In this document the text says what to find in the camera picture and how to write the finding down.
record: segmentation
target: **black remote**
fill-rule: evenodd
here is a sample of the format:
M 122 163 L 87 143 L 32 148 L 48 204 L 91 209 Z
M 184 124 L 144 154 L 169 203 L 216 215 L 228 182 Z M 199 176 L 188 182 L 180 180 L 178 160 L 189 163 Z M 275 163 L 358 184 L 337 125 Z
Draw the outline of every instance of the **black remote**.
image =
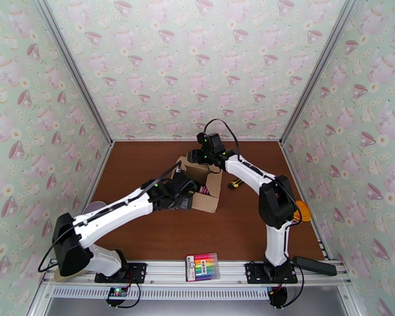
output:
M 293 262 L 298 265 L 301 269 L 306 269 L 311 272 L 318 274 L 324 274 L 327 276 L 336 276 L 337 268 L 334 265 L 322 263 L 317 260 L 294 256 Z

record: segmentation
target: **black mounting plate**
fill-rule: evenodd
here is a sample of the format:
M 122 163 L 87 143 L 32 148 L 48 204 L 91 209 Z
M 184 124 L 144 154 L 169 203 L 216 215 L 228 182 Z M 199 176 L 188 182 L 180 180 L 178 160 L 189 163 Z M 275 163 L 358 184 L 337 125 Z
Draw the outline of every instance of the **black mounting plate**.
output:
M 143 284 L 145 282 L 147 265 L 145 263 L 128 263 L 120 250 L 116 249 L 115 251 L 120 256 L 122 267 L 115 274 L 108 277 L 104 274 L 97 273 L 95 275 L 95 282 L 125 284 L 137 282 L 138 284 Z
M 248 263 L 244 264 L 246 270 L 247 284 L 297 284 L 297 276 L 294 267 L 287 264 L 286 270 L 282 273 L 281 278 L 268 280 L 267 274 L 263 268 L 263 263 Z

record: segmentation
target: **teapot pattern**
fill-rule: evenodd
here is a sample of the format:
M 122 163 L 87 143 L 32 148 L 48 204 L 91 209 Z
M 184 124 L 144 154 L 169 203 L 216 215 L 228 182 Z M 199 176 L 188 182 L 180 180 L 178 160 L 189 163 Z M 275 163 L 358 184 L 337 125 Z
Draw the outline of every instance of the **teapot pattern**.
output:
M 361 1 L 284 145 L 367 314 L 395 315 L 395 0 Z
M 272 140 L 344 0 L 48 2 L 114 139 L 192 139 L 201 109 L 198 123 L 228 117 L 237 136 Z
M 62 2 L 76 26 L 93 14 L 82 1 Z M 103 63 L 91 62 L 96 72 L 105 70 L 96 60 Z M 77 191 L 88 189 L 105 151 L 76 88 L 34 2 L 0 0 L 0 292 L 7 293 L 0 295 L 1 315 L 27 313 L 55 220 L 65 208 L 79 211 L 85 195 Z M 115 92 L 105 103 L 121 101 Z

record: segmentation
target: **gray metal panel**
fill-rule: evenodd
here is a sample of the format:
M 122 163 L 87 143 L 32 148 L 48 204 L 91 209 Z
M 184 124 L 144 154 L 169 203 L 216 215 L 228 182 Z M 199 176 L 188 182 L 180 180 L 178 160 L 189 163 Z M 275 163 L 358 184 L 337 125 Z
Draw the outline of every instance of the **gray metal panel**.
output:
M 304 109 L 307 102 L 309 101 L 313 89 L 315 88 L 317 82 L 319 81 L 323 70 L 326 68 L 328 61 L 331 59 L 332 53 L 335 50 L 339 39 L 344 34 L 345 28 L 350 22 L 351 17 L 356 12 L 356 8 L 359 2 L 360 0 L 345 0 L 341 13 L 335 23 L 334 28 L 332 29 L 331 34 L 329 35 L 329 38 L 325 44 L 325 47 L 323 48 L 322 53 L 319 56 L 316 66 L 313 69 L 313 72 L 309 78 L 309 81 L 307 82 L 306 87 L 303 90 L 300 100 L 297 106 L 295 107 L 293 114 L 290 120 L 288 121 L 287 126 L 284 129 L 284 132 L 282 133 L 282 136 L 280 138 L 281 144 L 285 143 L 284 141 L 290 135 L 291 130 L 293 129 L 302 110 Z
M 77 87 L 83 96 L 83 99 L 86 101 L 88 108 L 90 109 L 92 115 L 94 116 L 100 130 L 102 131 L 105 139 L 107 140 L 108 144 L 112 142 L 112 138 L 110 136 L 110 132 L 108 131 L 107 127 L 104 124 L 103 119 L 96 107 L 92 96 L 82 78 L 82 75 L 77 68 L 76 62 L 70 53 L 69 47 L 64 40 L 63 34 L 53 16 L 53 12 L 50 9 L 47 0 L 33 0 L 43 22 L 47 28 L 47 32 L 50 38 L 53 40 L 54 44 L 57 47 L 57 50 L 60 53 L 62 60 L 64 61 L 71 77 L 74 79 Z
M 298 288 L 289 289 L 293 297 Z M 268 301 L 148 301 L 139 302 L 133 309 L 109 309 L 104 300 L 52 299 L 48 316 L 174 316 L 174 315 L 230 315 L 230 316 L 294 316 L 294 315 L 347 315 L 337 287 L 305 288 L 300 298 L 284 310 L 275 310 Z

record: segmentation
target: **wall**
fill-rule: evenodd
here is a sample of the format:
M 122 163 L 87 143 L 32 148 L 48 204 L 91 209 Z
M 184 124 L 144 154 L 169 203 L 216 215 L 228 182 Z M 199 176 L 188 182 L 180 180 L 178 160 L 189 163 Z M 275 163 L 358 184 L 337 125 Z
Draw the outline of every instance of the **wall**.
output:
M 0 315 L 24 315 L 56 218 L 76 213 L 101 131 L 31 0 L 0 0 Z
M 48 2 L 112 138 L 172 140 L 278 139 L 344 0 Z
M 362 0 L 286 148 L 365 308 L 395 315 L 395 0 Z

